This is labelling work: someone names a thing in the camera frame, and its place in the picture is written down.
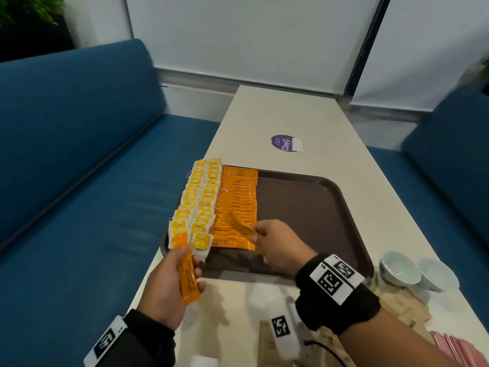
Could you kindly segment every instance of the white table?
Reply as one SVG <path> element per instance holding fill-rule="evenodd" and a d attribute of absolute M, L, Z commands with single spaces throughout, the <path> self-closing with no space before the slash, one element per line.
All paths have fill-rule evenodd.
<path fill-rule="evenodd" d="M 273 147 L 273 135 L 304 141 L 304 152 Z M 414 261 L 436 258 L 375 160 L 333 99 L 240 86 L 205 158 L 224 164 L 321 176 L 341 189 L 374 264 L 385 250 Z M 158 253 L 148 270 L 162 259 Z M 131 307 L 136 307 L 146 277 Z M 276 277 L 225 272 L 209 279 L 208 290 L 191 304 L 177 331 L 178 366 L 193 354 L 219 358 L 221 366 L 257 365 L 258 324 L 265 320 L 265 300 L 298 296 L 293 284 Z M 489 356 L 489 335 L 459 291 L 434 294 L 428 303 L 428 327 L 473 343 Z"/>

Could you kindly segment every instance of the blue backrest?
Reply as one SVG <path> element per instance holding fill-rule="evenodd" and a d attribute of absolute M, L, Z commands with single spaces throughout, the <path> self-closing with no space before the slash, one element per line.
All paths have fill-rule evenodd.
<path fill-rule="evenodd" d="M 452 92 L 402 150 L 489 245 L 489 97 L 473 87 Z"/>
<path fill-rule="evenodd" d="M 0 64 L 0 249 L 164 109 L 140 40 Z"/>

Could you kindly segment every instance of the white bowl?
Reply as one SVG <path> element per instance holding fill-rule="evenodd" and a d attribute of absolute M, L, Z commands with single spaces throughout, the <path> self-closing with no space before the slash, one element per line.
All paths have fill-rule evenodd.
<path fill-rule="evenodd" d="M 414 285 L 421 280 L 421 273 L 414 262 L 402 253 L 386 251 L 378 263 L 381 277 L 396 286 Z"/>
<path fill-rule="evenodd" d="M 455 273 L 440 260 L 423 257 L 418 261 L 418 268 L 422 275 L 418 285 L 425 290 L 445 292 L 460 287 Z"/>

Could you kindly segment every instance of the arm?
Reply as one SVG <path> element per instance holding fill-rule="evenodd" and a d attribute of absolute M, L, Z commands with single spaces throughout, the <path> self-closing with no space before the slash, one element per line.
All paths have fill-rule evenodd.
<path fill-rule="evenodd" d="M 378 297 L 363 284 L 338 305 L 309 277 L 327 255 L 314 252 L 284 222 L 260 221 L 255 230 L 259 234 L 253 241 L 265 252 L 266 262 L 295 275 L 301 290 L 295 305 L 304 324 L 311 330 L 331 328 L 358 367 L 460 366 L 382 310 Z"/>
<path fill-rule="evenodd" d="M 187 247 L 169 252 L 148 277 L 138 309 L 125 316 L 127 329 L 106 352 L 99 367 L 157 366 L 175 364 L 173 337 L 185 314 L 185 304 L 180 294 L 178 263 L 185 258 Z M 193 257 L 194 264 L 199 258 Z M 199 278 L 202 270 L 195 269 Z M 205 282 L 199 282 L 199 291 Z"/>

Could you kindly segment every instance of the blue bench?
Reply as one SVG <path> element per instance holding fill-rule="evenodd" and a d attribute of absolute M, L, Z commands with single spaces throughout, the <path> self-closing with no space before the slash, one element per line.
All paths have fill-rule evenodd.
<path fill-rule="evenodd" d="M 163 113 L 139 40 L 3 63 L 0 82 L 0 365 L 82 365 L 219 123 Z"/>
<path fill-rule="evenodd" d="M 489 330 L 489 97 L 451 93 L 404 141 L 369 147 L 438 257 Z"/>

